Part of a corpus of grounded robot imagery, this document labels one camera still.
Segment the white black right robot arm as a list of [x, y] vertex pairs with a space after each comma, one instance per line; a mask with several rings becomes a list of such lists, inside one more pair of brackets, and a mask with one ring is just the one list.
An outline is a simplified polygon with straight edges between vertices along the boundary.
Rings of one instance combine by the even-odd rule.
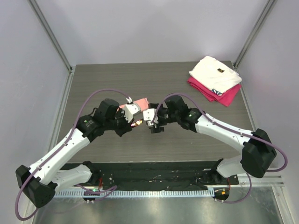
[[227, 178], [237, 174], [249, 174], [263, 178], [277, 156], [268, 134], [262, 130], [241, 129], [204, 112], [198, 106], [188, 107], [182, 95], [170, 94], [164, 99], [166, 104], [149, 104], [143, 112], [151, 133], [164, 131], [164, 126], [179, 124], [183, 129], [213, 137], [239, 152], [238, 156], [219, 159], [210, 171], [208, 178], [216, 184], [224, 183]]

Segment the iridescent purple utensil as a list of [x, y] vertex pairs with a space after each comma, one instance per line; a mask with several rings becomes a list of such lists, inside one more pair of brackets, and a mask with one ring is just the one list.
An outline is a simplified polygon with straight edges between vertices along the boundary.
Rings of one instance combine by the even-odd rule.
[[143, 123], [143, 119], [137, 120], [131, 124], [131, 127], [134, 128], [134, 127], [140, 126], [142, 123]]

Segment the pink satin napkin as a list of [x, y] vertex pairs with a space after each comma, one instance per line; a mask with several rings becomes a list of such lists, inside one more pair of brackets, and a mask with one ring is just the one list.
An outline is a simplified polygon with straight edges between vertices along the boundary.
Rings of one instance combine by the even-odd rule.
[[137, 104], [142, 112], [149, 108], [149, 101], [147, 98], [141, 98], [139, 100], [136, 100], [133, 102], [133, 104]]

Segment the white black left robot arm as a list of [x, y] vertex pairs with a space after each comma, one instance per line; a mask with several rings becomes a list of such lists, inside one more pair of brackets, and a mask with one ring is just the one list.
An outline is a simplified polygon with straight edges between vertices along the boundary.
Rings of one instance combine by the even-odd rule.
[[60, 168], [105, 131], [115, 131], [120, 137], [130, 132], [134, 116], [140, 111], [140, 106], [134, 102], [120, 107], [112, 99], [101, 101], [92, 113], [79, 117], [65, 138], [43, 158], [29, 167], [21, 165], [16, 169], [20, 190], [35, 207], [45, 206], [65, 182], [73, 182], [71, 178], [55, 177]]

